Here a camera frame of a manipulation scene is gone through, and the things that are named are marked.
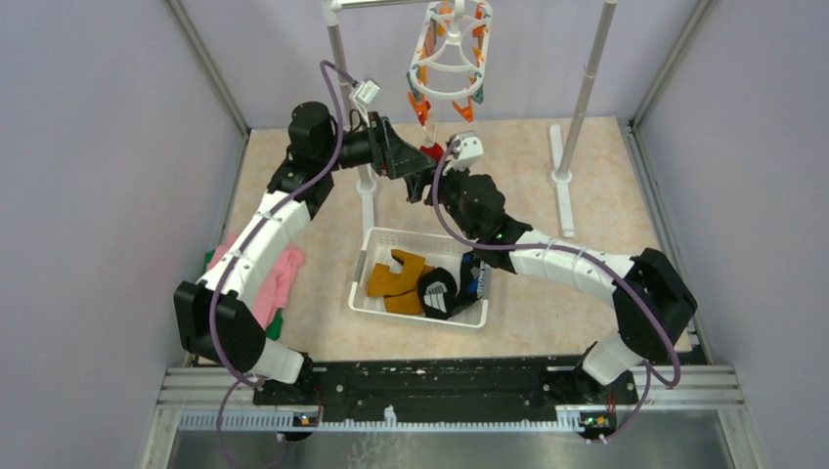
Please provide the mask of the black sock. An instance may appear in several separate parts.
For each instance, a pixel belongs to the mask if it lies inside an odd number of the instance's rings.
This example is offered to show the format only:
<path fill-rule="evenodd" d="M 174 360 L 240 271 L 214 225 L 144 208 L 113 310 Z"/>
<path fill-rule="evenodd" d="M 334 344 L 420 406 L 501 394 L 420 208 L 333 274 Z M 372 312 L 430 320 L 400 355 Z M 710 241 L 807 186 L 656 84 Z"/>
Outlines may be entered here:
<path fill-rule="evenodd" d="M 486 264 L 474 251 L 464 253 L 458 278 L 444 268 L 435 268 L 417 281 L 417 299 L 427 318 L 449 320 L 483 298 Z"/>

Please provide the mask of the white plastic clip hanger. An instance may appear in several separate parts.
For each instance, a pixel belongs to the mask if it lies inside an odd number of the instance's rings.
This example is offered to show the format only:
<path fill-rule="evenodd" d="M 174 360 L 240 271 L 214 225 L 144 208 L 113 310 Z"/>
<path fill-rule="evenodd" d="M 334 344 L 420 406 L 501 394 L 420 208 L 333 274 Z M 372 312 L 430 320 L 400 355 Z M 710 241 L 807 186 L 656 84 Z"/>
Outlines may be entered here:
<path fill-rule="evenodd" d="M 493 20 L 487 1 L 427 5 L 406 73 L 416 101 L 483 102 Z"/>

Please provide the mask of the mustard yellow sock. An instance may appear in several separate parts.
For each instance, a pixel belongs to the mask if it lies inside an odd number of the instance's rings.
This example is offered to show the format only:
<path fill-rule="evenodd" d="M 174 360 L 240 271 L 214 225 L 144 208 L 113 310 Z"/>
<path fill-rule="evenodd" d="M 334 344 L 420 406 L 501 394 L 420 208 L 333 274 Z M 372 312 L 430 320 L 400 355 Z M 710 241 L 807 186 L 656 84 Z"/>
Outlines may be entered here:
<path fill-rule="evenodd" d="M 419 316 L 423 309 L 416 291 L 410 291 L 400 295 L 388 295 L 383 298 L 384 308 L 387 313 Z"/>
<path fill-rule="evenodd" d="M 425 259 L 416 254 L 399 250 L 391 250 L 392 259 L 400 268 L 393 272 L 391 266 L 376 263 L 369 276 L 367 295 L 369 297 L 399 296 L 414 291 L 421 277 L 434 270 L 425 263 Z"/>

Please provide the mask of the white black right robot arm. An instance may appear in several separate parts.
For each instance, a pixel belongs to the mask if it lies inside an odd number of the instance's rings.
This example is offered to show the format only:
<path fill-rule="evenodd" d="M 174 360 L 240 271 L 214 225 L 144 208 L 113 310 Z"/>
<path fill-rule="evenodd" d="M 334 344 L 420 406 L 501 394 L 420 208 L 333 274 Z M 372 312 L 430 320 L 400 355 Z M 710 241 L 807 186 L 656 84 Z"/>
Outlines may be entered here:
<path fill-rule="evenodd" d="M 467 170 L 420 170 L 404 179 L 407 199 L 434 208 L 449 236 L 493 269 L 540 277 L 602 300 L 614 311 L 617 329 L 590 346 L 573 376 L 576 395 L 598 403 L 613 381 L 640 364 L 667 362 L 680 379 L 676 341 L 696 313 L 697 301 L 668 257 L 646 248 L 612 254 L 553 238 L 509 216 L 493 178 Z"/>

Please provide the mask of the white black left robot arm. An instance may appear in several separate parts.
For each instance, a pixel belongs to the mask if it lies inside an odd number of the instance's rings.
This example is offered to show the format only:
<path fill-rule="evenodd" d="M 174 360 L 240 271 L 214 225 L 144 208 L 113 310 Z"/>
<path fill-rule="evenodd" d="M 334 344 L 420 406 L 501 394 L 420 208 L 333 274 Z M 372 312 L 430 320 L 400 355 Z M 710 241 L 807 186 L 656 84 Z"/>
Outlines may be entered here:
<path fill-rule="evenodd" d="M 407 184 L 418 201 L 435 160 L 407 143 L 386 117 L 371 112 L 363 128 L 343 128 L 327 106 L 298 105 L 287 128 L 286 156 L 248 225 L 199 279 L 182 281 L 173 304 L 185 351 L 218 362 L 245 383 L 276 380 L 291 404 L 312 395 L 310 358 L 267 337 L 253 307 L 266 277 L 291 239 L 317 215 L 333 189 L 333 172 L 368 165 Z"/>

